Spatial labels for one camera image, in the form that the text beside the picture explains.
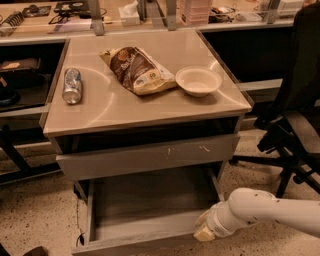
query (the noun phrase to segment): beige countertop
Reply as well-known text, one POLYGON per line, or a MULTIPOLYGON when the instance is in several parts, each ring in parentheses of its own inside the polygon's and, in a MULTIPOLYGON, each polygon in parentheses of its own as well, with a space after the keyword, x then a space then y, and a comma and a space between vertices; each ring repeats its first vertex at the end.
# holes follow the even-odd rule
MULTIPOLYGON (((106 34, 109 33, 130 33, 130 32, 143 32, 150 30, 161 30, 161 28, 154 28, 151 22, 150 17, 145 21, 141 22, 139 25, 134 26, 122 26, 121 18, 119 15, 118 8, 125 6, 131 3, 131 0, 99 0, 100 7, 102 12, 107 10, 105 15, 109 16, 112 19, 111 24, 104 24, 104 30, 106 34)), ((159 0, 159 4, 163 11, 166 11, 165 0, 159 0)), ((28 7, 30 3, 21 3, 21 4, 0 4, 0 14, 3 19, 8 17, 13 11, 22 11, 24 8, 28 7)), ((51 11, 48 16, 36 17, 36 18, 25 18, 23 23, 16 28, 14 33, 9 37, 0 38, 0 44, 12 43, 15 41, 41 41, 49 40, 55 38, 66 39, 69 36, 79 36, 81 33, 90 32, 93 33, 90 29, 90 19, 79 19, 78 17, 70 18, 71 22, 68 26, 65 26, 64 29, 61 29, 58 33, 55 32, 56 25, 49 25, 48 22, 56 16, 56 13, 53 11, 56 6, 56 2, 40 2, 37 3, 38 6, 51 6, 51 11)), ((213 0, 212 6, 214 7, 233 7, 237 11, 242 12, 256 12, 259 0, 249 1, 249 0, 213 0)), ((292 19, 282 19, 277 20, 273 25, 266 25, 264 22, 228 22, 228 23, 214 23, 214 24, 202 24, 187 26, 181 21, 180 15, 180 0, 177 0, 177 29, 200 29, 203 31, 214 31, 214 30, 227 30, 234 28, 250 28, 250 27, 261 27, 261 26, 290 26, 292 25, 292 19)))
POLYGON ((152 126, 207 118, 240 115, 251 109, 194 30, 162 31, 71 38, 44 134, 47 137, 81 134, 135 126, 152 126), (171 73, 186 66, 208 67, 222 78, 219 91, 194 98, 177 87, 139 97, 127 91, 100 59, 99 52, 125 46, 143 48, 171 73), (83 99, 68 105, 61 97, 63 73, 78 68, 83 81, 83 99))

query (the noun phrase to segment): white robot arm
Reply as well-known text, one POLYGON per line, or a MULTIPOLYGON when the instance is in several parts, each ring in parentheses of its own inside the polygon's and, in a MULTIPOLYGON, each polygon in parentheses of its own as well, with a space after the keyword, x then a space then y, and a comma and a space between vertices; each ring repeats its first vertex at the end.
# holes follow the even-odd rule
POLYGON ((320 201, 279 199, 266 191, 239 188, 198 218, 194 237, 211 241, 262 221, 276 221, 320 238, 320 201))

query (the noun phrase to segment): terrazzo floor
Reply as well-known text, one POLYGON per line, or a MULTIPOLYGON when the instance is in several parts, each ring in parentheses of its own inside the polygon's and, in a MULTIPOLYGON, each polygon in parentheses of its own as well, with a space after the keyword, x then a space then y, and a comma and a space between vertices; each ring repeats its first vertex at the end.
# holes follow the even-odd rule
MULTIPOLYGON (((242 131, 239 154, 259 154, 261 131, 242 131)), ((255 164, 227 164, 221 179, 225 197, 239 187, 275 192, 279 169, 255 164)), ((290 183, 285 198, 320 201, 308 186, 290 183)), ((44 246, 50 256, 70 256, 77 237, 85 230, 86 205, 73 193, 62 172, 0 186, 0 243, 11 256, 22 256, 44 246)), ((259 223, 225 239, 139 256, 260 256, 320 255, 320 240, 283 225, 259 223)))

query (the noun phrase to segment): aluminum can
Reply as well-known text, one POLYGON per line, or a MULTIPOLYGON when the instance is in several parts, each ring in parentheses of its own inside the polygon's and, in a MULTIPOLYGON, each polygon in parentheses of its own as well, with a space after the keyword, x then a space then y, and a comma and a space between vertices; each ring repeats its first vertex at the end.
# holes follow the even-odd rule
POLYGON ((82 83, 81 75, 78 69, 68 68, 64 72, 64 86, 62 98, 68 104, 76 104, 81 100, 82 83))

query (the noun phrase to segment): chair leg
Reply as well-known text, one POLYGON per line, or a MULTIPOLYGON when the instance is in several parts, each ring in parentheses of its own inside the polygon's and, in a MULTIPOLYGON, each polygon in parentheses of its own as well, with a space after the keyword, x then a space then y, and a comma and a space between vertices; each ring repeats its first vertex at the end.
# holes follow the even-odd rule
POLYGON ((277 198, 283 197, 284 192, 286 191, 286 188, 290 181, 291 175, 292 175, 292 171, 290 169, 283 169, 283 171, 280 173, 281 181, 276 193, 277 198))

